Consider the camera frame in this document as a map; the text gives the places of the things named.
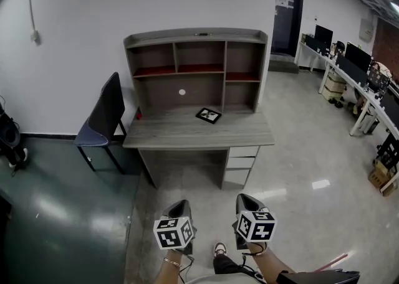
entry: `office chair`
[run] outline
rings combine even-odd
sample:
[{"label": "office chair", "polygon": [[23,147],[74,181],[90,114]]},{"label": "office chair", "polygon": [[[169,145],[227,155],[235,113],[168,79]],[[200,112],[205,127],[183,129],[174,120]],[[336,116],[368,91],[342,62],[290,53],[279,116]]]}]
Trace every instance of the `office chair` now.
[{"label": "office chair", "polygon": [[389,134],[382,145],[378,145],[376,160],[380,160],[388,169],[394,169],[398,172],[397,164],[399,163],[399,141],[395,139],[393,134]]},{"label": "office chair", "polygon": [[123,103],[119,74],[115,72],[103,86],[99,100],[74,141],[74,145],[76,145],[92,171],[95,171],[95,169],[86,157],[82,147],[103,148],[119,172],[124,174],[123,169],[108,148],[118,125],[122,129],[123,135],[126,136],[125,128],[120,120],[124,112],[125,104]]},{"label": "office chair", "polygon": [[19,129],[0,105],[0,140],[8,147],[15,148],[20,140]]}]

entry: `white desk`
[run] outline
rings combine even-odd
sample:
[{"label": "white desk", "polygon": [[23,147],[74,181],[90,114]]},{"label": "white desk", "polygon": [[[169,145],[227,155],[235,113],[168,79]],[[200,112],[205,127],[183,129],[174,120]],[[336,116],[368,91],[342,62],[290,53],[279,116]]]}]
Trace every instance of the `white desk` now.
[{"label": "white desk", "polygon": [[[356,88],[359,91],[359,93],[366,99],[366,103],[365,103],[365,106],[364,106],[364,108],[362,110],[362,113],[360,114],[359,118],[357,119],[356,124],[350,130],[349,134],[351,136],[353,136],[355,134],[355,132],[357,131],[357,129],[359,128],[361,122],[363,121],[363,119],[364,119],[364,117],[366,115],[366,112],[367,112],[368,108],[371,105],[375,109],[375,115],[372,118],[372,120],[370,121],[369,125],[364,129],[363,132],[366,133],[370,129],[370,127],[372,126],[372,124],[375,121],[375,119],[378,118],[391,131],[391,133],[393,134],[395,139],[399,140],[399,130],[398,130],[398,128],[395,126],[395,124],[391,121],[391,119],[385,113],[384,109],[380,106],[380,101],[374,98],[374,94],[373,93],[365,92],[363,90],[363,87],[359,83],[356,83],[342,69],[340,69],[339,67],[337,67],[335,65],[335,61],[334,60],[329,59],[329,58],[321,55],[320,53],[318,53],[315,50],[313,50],[310,47],[308,47],[303,42],[299,42],[298,53],[297,53],[296,59],[295,59],[295,63],[296,64],[298,64],[299,56],[300,56],[300,54],[301,54],[303,49],[309,50],[310,52],[312,52],[316,56],[316,59],[314,59],[313,62],[312,62],[311,71],[313,71],[313,67],[314,67],[315,61],[318,61],[319,59],[322,59],[324,62],[327,62],[328,68],[325,69],[323,80],[322,80],[322,83],[320,84],[319,93],[322,93],[322,90],[324,88],[325,82],[327,81],[327,76],[328,76],[330,70],[334,69],[334,71],[337,74],[339,74],[347,82],[348,85],[350,85],[353,88]],[[381,188],[380,192],[383,192],[389,185],[391,185],[398,178],[399,178],[399,172],[396,173],[395,176],[386,185],[384,185],[383,188]]]}]

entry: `gray floor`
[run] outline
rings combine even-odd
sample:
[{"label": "gray floor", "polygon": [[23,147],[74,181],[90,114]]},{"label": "gray floor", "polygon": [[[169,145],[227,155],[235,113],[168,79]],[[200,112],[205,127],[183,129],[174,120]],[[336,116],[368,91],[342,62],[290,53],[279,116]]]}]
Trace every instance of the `gray floor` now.
[{"label": "gray floor", "polygon": [[72,141],[23,145],[28,163],[14,177],[0,157],[0,194],[12,204],[4,242],[9,282],[123,283],[141,171],[132,152],[110,147],[128,173],[122,176],[101,148],[85,149],[93,173]]},{"label": "gray floor", "polygon": [[[385,129],[379,125],[372,136],[350,137],[355,120],[317,93],[320,81],[316,73],[269,73],[263,108],[276,145],[262,147],[244,192],[277,214],[270,246],[294,270],[313,271],[348,253],[336,268],[360,271],[360,283],[392,283],[399,273],[399,192],[382,197],[367,180]],[[212,250],[219,240],[241,262],[231,227],[240,191],[221,191],[211,172],[190,165],[172,168],[158,191],[140,181],[143,242],[140,250],[128,252],[140,257],[139,279],[126,283],[153,283],[164,255],[153,221],[183,198],[190,201],[198,228],[196,260],[187,279],[213,272]],[[314,189],[317,181],[329,185]],[[133,272],[129,265],[127,270]]]}]

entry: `doorway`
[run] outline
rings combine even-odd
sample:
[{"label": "doorway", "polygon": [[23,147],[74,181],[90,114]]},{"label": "doorway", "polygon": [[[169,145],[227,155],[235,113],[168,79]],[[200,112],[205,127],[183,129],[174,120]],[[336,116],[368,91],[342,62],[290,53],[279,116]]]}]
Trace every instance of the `doorway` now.
[{"label": "doorway", "polygon": [[303,0],[276,0],[271,52],[295,57],[302,20]]}]

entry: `ceiling light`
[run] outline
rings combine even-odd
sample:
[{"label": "ceiling light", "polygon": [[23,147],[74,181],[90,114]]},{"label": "ceiling light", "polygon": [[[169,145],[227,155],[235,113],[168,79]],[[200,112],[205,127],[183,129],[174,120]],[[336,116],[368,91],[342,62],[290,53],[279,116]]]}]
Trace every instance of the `ceiling light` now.
[{"label": "ceiling light", "polygon": [[391,5],[393,6],[393,8],[395,8],[396,12],[398,12],[399,14],[399,5],[395,4],[394,2],[391,2]]}]

